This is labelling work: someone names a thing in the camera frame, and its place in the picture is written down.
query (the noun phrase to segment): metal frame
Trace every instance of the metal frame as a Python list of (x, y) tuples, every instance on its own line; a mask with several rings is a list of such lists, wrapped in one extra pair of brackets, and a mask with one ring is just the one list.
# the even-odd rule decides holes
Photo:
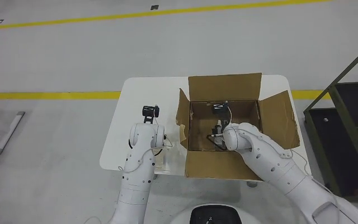
[[(336, 182), (336, 178), (332, 172), (332, 169), (329, 165), (321, 140), (318, 137), (317, 130), (314, 126), (313, 119), (309, 111), (314, 110), (312, 109), (312, 107), (319, 100), (321, 100), (323, 96), (329, 94), (331, 96), (333, 103), (335, 104), (337, 112), (345, 126), (345, 129), (347, 130), (347, 133), (350, 139), (352, 140), (352, 143), (358, 153), (358, 129), (357, 127), (355, 127), (355, 123), (352, 120), (351, 115), (349, 114), (347, 107), (344, 104), (336, 88), (336, 85), (339, 85), (338, 82), (345, 75), (347, 75), (349, 71), (352, 70), (353, 67), (357, 64), (358, 64), (358, 57), (354, 59), (353, 62), (337, 78), (335, 78), (335, 80), (333, 80), (333, 82), (329, 84), (329, 86), (303, 111), (305, 116), (305, 126), (307, 129), (307, 134), (309, 136), (310, 142), (314, 149), (314, 154), (319, 164), (319, 167), (321, 168), (323, 179), (325, 182), (330, 184), (331, 190), (340, 197), (342, 196), (341, 191)], [(358, 202), (358, 196), (349, 196), (344, 198), (350, 202)]]

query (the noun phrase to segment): cable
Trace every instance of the cable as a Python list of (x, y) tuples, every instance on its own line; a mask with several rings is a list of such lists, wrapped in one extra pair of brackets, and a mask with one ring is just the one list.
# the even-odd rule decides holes
[(233, 113), (231, 113), (231, 110), (230, 110), (230, 107), (228, 106), (228, 109), (229, 109), (229, 112), (230, 112), (230, 122), (229, 124), (231, 123), (232, 119), (233, 119)]
[(159, 150), (159, 152), (154, 154), (154, 156), (158, 156), (162, 151), (163, 151), (163, 149)]
[(90, 218), (88, 218), (83, 224), (86, 224), (89, 220), (95, 218), (96, 220), (98, 220), (100, 222), (100, 224), (102, 224), (100, 218), (98, 218), (97, 216), (91, 216)]
[(306, 167), (307, 167), (307, 165), (308, 165), (308, 161), (307, 161), (301, 154), (299, 154), (298, 152), (296, 152), (296, 151), (294, 151), (294, 150), (290, 150), (290, 151), (291, 151), (291, 153), (292, 153), (292, 152), (296, 153), (298, 156), (300, 156), (300, 157), (305, 161), (305, 164), (304, 164), (303, 169), (304, 169), (304, 172), (306, 173), (306, 175), (310, 176), (310, 174), (308, 173), (308, 171), (307, 171), (307, 169), (306, 169)]
[[(119, 194), (120, 194), (120, 191), (118, 192), (118, 196), (117, 196), (117, 204), (118, 204), (118, 201), (119, 201)], [(114, 214), (116, 213), (117, 211), (117, 207), (114, 209), (114, 212), (111, 216), (111, 218), (108, 220), (108, 222), (106, 222), (106, 224), (109, 224), (110, 221), (112, 221), (113, 217), (114, 217)], [(86, 224), (89, 220), (95, 218), (96, 220), (98, 220), (100, 222), (100, 224), (102, 224), (100, 218), (98, 218), (97, 216), (91, 216), (90, 218), (86, 219), (85, 222), (83, 224)]]
[(333, 199), (335, 200), (335, 206), (337, 207), (337, 212), (338, 212), (338, 216), (337, 216), (337, 224), (340, 223), (340, 205), (338, 204), (338, 201), (337, 201), (337, 198), (336, 198), (336, 195), (333, 194), (333, 192), (331, 192), (326, 186), (324, 186), (323, 184), (321, 184), (320, 182), (318, 182), (318, 180), (316, 180), (315, 178), (313, 178), (312, 175), (310, 175), (307, 170), (306, 170), (306, 166), (308, 164), (308, 161), (301, 155), (299, 154), (298, 152), (290, 149), (291, 153), (294, 152), (296, 153), (298, 156), (300, 156), (304, 161), (305, 161), (305, 165), (304, 165), (304, 171), (306, 173), (307, 176), (310, 176), (312, 178), (312, 181), (315, 182), (316, 184), (318, 184), (321, 188), (325, 189), (326, 191), (328, 191), (332, 196), (333, 196)]

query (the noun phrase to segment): cardboard box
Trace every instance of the cardboard box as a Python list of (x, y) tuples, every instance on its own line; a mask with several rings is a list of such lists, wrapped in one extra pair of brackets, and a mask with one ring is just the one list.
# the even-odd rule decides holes
[(190, 101), (180, 89), (176, 116), (181, 144), (188, 150), (187, 177), (260, 180), (240, 154), (217, 151), (206, 139), (218, 121), (211, 112), (215, 102), (229, 102), (233, 123), (255, 125), (284, 149), (299, 146), (289, 93), (284, 91), (259, 101), (261, 76), (261, 73), (254, 73), (188, 78)]

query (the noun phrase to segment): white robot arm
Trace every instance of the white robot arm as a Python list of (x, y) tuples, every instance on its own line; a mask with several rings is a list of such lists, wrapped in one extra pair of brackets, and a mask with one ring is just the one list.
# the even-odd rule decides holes
[[(291, 199), (309, 223), (358, 224), (358, 209), (330, 194), (304, 174), (292, 154), (249, 123), (230, 123), (223, 131), (226, 147), (240, 153), (248, 167)], [(143, 224), (155, 157), (163, 147), (164, 127), (139, 123), (132, 126), (121, 190), (111, 224)]]
[(111, 224), (142, 224), (156, 160), (152, 149), (163, 147), (164, 126), (138, 123), (130, 130), (129, 151)]
[(227, 149), (240, 153), (252, 171), (291, 199), (309, 223), (358, 223), (355, 206), (318, 185), (298, 168), (289, 150), (255, 126), (230, 123), (223, 137)]

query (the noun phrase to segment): yellow floor line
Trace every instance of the yellow floor line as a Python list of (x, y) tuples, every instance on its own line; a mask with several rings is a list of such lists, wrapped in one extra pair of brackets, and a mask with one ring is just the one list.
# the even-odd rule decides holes
[(0, 100), (117, 100), (121, 92), (1, 92)]
[(26, 26), (45, 26), (45, 25), (55, 25), (55, 24), (68, 24), (68, 23), (73, 23), (73, 22), (117, 20), (117, 19), (121, 19), (121, 18), (160, 16), (160, 15), (191, 13), (191, 12), (207, 12), (207, 11), (221, 11), (221, 10), (238, 10), (238, 9), (244, 9), (244, 8), (275, 7), (275, 6), (286, 6), (286, 5), (292, 5), (292, 4), (306, 4), (306, 3), (318, 3), (318, 2), (330, 2), (330, 1), (332, 1), (332, 0), (285, 0), (285, 1), (272, 1), (272, 2), (231, 4), (231, 5), (225, 5), (225, 6), (204, 6), (204, 7), (195, 7), (195, 8), (182, 8), (182, 9), (175, 9), (175, 10), (159, 10), (159, 11), (96, 16), (96, 17), (86, 17), (86, 18), (68, 18), (68, 19), (63, 19), (63, 20), (27, 22), (27, 23), (22, 23), (22, 24), (4, 24), (4, 25), (0, 25), (0, 29), (19, 28), (19, 27), (26, 27)]
[[(322, 90), (292, 90), (294, 100), (314, 100)], [(117, 100), (121, 92), (0, 92), (0, 100)]]
[[(292, 90), (292, 98), (294, 100), (314, 100), (319, 94), (321, 94), (322, 90)], [(326, 94), (322, 99), (329, 100), (331, 96)]]

